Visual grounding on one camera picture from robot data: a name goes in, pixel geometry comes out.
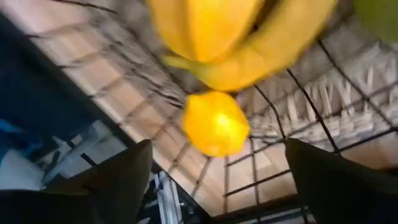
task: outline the lemon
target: lemon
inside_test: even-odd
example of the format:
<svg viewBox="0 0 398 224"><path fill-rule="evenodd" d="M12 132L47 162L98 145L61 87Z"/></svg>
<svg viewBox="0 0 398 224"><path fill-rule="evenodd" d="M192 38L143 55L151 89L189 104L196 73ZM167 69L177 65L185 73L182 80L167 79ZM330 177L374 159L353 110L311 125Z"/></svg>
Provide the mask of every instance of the lemon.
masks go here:
<svg viewBox="0 0 398 224"><path fill-rule="evenodd" d="M242 150L250 126L234 98L211 91L188 96L183 129L202 153L222 157Z"/></svg>

